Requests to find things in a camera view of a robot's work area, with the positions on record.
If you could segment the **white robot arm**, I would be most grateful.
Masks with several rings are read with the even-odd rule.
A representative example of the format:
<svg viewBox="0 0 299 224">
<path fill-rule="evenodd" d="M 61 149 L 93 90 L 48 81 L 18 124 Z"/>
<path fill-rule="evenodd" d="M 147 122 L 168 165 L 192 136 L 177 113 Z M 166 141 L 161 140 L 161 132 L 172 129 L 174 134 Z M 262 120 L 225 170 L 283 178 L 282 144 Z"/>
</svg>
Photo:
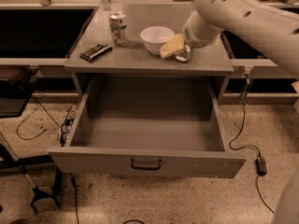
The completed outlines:
<svg viewBox="0 0 299 224">
<path fill-rule="evenodd" d="M 195 12 L 179 35 L 160 49 L 162 58 L 203 48 L 224 30 L 299 79 L 299 17 L 256 0 L 193 0 Z"/>
</svg>

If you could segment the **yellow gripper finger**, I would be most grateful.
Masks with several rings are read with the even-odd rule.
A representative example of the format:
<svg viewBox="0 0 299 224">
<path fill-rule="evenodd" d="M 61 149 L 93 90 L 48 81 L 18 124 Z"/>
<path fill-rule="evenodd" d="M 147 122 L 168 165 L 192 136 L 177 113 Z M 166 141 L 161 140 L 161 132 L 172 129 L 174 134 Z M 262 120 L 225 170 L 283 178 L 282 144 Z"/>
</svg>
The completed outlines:
<svg viewBox="0 0 299 224">
<path fill-rule="evenodd" d="M 184 39 L 181 34 L 174 35 L 160 48 L 160 55 L 163 59 L 168 58 L 184 49 Z"/>
</svg>

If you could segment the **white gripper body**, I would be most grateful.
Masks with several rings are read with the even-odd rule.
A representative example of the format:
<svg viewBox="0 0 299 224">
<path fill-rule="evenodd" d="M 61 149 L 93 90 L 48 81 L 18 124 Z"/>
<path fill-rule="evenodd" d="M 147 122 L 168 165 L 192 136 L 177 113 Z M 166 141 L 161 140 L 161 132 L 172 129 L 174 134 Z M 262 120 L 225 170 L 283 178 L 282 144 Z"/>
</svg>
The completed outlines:
<svg viewBox="0 0 299 224">
<path fill-rule="evenodd" d="M 184 24 L 181 34 L 184 41 L 193 49 L 200 49 L 213 43 L 222 29 L 210 25 L 194 12 Z"/>
</svg>

